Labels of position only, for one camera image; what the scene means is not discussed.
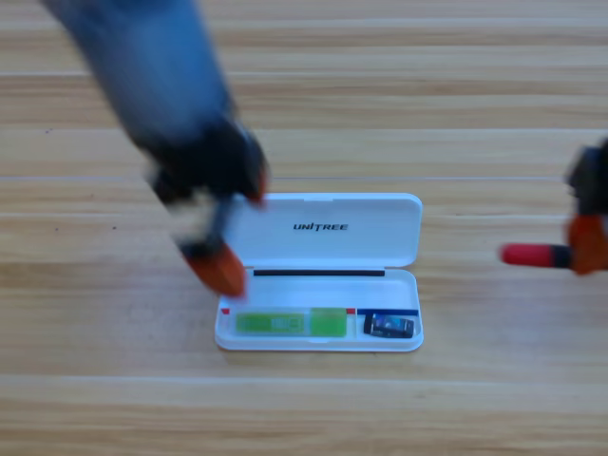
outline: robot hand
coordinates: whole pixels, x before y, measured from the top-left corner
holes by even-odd
[[[505,263],[567,268],[579,276],[608,269],[608,142],[582,150],[568,183],[577,204],[566,224],[567,245],[507,244]]]

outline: orange fingertip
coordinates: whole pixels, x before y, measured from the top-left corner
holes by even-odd
[[[244,296],[245,268],[227,245],[213,256],[187,258],[186,261],[199,280],[214,292],[231,297]]]

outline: wooden table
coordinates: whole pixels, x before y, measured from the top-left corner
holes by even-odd
[[[608,124],[605,0],[210,0],[273,190],[410,192],[426,341],[236,353],[55,23],[0,0],[0,454],[606,455],[608,281],[559,241]]]

